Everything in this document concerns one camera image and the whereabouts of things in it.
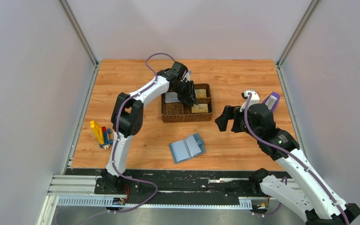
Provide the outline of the teal leather card holder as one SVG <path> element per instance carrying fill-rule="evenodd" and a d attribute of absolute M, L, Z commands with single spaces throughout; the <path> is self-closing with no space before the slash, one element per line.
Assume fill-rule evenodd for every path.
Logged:
<path fill-rule="evenodd" d="M 195 158 L 206 152 L 204 141 L 198 133 L 169 144 L 169 149 L 175 164 Z"/>

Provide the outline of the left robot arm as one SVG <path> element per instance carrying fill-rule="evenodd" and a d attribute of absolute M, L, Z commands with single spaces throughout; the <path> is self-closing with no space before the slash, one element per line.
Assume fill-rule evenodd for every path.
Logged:
<path fill-rule="evenodd" d="M 154 78 L 140 89 L 118 95 L 111 116 L 113 146 L 106 168 L 102 171 L 101 178 L 96 181 L 96 194 L 121 193 L 130 182 L 157 187 L 153 182 L 124 175 L 128 152 L 133 138 L 142 128 L 145 107 L 157 97 L 171 90 L 183 104 L 192 106 L 198 103 L 189 72 L 184 64 L 174 61 L 170 68 L 155 72 Z"/>

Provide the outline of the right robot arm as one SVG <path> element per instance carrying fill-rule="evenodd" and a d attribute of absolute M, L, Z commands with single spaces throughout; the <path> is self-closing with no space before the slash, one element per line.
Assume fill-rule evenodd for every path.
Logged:
<path fill-rule="evenodd" d="M 274 122 L 273 112 L 265 104 L 254 104 L 244 111 L 240 106 L 225 106 L 215 119 L 219 131 L 245 132 L 257 140 L 259 148 L 282 166 L 301 193 L 283 184 L 271 172 L 261 168 L 249 176 L 254 195 L 274 197 L 296 213 L 307 225 L 348 225 L 360 215 L 360 207 L 337 195 L 307 160 L 293 136 Z"/>

